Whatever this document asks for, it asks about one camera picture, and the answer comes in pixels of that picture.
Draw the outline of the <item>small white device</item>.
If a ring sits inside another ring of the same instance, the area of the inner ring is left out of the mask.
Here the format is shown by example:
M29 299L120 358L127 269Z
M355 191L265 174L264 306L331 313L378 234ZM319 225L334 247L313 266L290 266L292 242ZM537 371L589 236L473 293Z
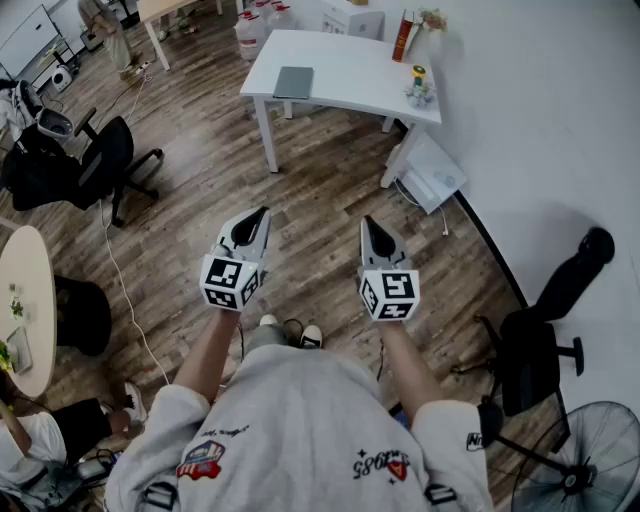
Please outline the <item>small white device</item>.
M6 342L9 361L12 372L22 375L32 367L32 357L29 348L26 330L23 326L17 327L8 337Z

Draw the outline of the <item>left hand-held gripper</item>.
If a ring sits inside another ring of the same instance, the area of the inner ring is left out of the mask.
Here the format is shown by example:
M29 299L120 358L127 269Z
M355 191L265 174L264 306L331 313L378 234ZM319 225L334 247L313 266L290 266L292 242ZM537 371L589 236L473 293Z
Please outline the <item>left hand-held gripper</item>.
M264 281L264 254L271 225L268 207L228 220L204 257L199 286L212 307L241 312Z

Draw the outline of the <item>light wooden table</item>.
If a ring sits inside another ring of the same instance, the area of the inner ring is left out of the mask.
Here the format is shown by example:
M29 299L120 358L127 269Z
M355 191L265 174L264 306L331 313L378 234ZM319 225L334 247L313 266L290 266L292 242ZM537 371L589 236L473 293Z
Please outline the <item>light wooden table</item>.
M203 0L137 0L139 20L146 28L148 36L154 47L156 57L160 60L165 71L169 71L171 66L164 54L160 41L152 26L152 23L162 16L173 11L188 6L196 1Z

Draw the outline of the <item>white desk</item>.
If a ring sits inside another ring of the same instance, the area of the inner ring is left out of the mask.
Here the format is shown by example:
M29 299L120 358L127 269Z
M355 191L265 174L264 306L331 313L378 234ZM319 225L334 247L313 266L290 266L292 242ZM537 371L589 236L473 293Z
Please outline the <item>white desk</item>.
M442 122L437 88L429 64L424 65L430 86L424 109L412 106L406 92L413 82L413 66L391 59L394 46L382 41L317 31L274 30L246 77L240 94L253 100L267 168L279 171L269 102L283 67L313 70L307 98L296 103L335 107L385 117L387 127L399 119L411 125L397 151L389 157L380 186L389 187L401 174L410 151L430 124Z

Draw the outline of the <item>black stool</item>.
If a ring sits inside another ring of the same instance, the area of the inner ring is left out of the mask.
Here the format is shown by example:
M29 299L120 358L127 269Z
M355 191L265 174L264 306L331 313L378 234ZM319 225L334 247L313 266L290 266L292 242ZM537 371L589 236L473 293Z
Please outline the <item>black stool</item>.
M57 345L82 354L102 354L111 336L108 299L95 283L54 276L57 304Z

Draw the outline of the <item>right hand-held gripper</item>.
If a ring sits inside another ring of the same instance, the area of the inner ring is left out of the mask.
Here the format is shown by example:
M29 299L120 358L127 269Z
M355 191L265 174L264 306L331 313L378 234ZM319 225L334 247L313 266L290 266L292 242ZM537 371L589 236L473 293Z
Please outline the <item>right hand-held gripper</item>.
M359 295L374 321L408 320L420 302L419 273L400 234L366 215L360 224Z

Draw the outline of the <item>red hardcover book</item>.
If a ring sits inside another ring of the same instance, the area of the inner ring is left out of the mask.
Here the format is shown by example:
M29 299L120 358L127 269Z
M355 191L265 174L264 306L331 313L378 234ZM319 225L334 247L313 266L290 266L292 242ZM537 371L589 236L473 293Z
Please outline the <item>red hardcover book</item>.
M416 14L414 10L404 9L400 18L400 23L394 42L392 60L402 62L412 41L414 28L416 26Z

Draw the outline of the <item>grey notebook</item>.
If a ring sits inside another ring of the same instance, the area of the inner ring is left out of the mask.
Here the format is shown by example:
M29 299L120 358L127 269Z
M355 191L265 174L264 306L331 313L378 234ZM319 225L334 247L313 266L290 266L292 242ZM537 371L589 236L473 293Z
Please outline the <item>grey notebook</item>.
M283 66L273 91L275 99L307 100L310 98L314 78L312 67Z

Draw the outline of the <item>black office chair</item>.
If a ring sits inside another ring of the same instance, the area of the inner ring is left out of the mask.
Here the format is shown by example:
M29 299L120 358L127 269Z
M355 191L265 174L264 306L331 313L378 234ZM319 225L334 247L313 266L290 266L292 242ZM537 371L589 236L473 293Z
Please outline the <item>black office chair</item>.
M614 255L612 235L592 227L534 304L508 314L499 330L487 317L474 317L485 327L495 350L495 357L481 364L494 375L491 393L478 406L485 447L496 440L504 416L525 412L559 390L561 356L575 360L577 374L584 372L582 342L576 338L571 347L559 346L552 323L571 311Z
M96 112L97 109L92 107L74 131L75 136L84 132L89 138L89 145L79 161L81 174L78 180L77 206L87 209L96 201L113 195L111 224L120 228L123 221L118 217L118 209L125 188L153 200L159 198L156 190L149 190L135 183L131 176L151 157L161 160L164 153L160 148L154 148L134 160L134 141L126 121L121 116L116 116L96 132L91 126Z
M0 189L10 192L16 211L60 201L86 210L104 195L89 180L80 185L85 171L56 140L32 125L22 132L6 156L0 172Z

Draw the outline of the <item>person's grey trousers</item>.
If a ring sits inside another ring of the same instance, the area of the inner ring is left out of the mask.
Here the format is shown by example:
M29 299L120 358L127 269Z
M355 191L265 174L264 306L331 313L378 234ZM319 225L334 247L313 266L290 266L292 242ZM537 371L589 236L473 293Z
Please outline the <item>person's grey trousers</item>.
M259 325L244 345L244 357L259 348L270 345L289 345L287 333L279 323Z

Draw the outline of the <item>person's left forearm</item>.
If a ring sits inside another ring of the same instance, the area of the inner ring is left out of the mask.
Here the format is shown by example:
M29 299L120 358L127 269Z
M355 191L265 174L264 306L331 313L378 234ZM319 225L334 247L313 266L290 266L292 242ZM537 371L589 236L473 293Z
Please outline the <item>person's left forearm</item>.
M173 383L199 393L212 404L239 319L239 312L217 309L191 347Z

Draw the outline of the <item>round beige table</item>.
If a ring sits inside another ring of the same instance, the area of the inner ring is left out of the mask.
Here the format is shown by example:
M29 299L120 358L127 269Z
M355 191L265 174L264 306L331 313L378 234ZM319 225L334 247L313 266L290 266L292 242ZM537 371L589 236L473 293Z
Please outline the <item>round beige table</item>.
M24 317L10 312L8 285L17 285ZM57 307L50 257L40 232L22 226L9 237L0 254L0 341L19 326L27 333L32 367L22 375L9 372L13 383L30 398L42 395L51 382L56 357Z

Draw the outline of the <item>person's grey printed shirt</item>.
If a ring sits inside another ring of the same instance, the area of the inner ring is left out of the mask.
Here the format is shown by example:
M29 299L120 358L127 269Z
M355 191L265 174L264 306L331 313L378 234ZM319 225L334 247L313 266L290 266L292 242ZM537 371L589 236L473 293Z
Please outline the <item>person's grey printed shirt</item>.
M373 375L324 350L250 353L210 404L162 388L107 486L109 512L491 512L480 419L423 405L410 427Z

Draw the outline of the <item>white flat box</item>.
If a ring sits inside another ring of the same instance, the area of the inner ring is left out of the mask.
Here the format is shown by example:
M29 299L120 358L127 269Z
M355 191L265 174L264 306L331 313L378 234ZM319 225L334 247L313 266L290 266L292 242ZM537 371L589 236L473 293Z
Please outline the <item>white flat box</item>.
M461 189L467 176L436 141L422 134L403 163L399 181L432 214Z

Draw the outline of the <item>pink flower bouquet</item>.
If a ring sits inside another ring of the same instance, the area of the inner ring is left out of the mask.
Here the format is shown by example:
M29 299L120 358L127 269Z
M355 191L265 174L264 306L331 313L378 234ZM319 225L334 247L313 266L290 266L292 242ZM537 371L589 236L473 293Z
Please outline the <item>pink flower bouquet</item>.
M429 41L432 34L448 31L448 18L439 8L421 7L418 9L413 29L411 48L418 49Z

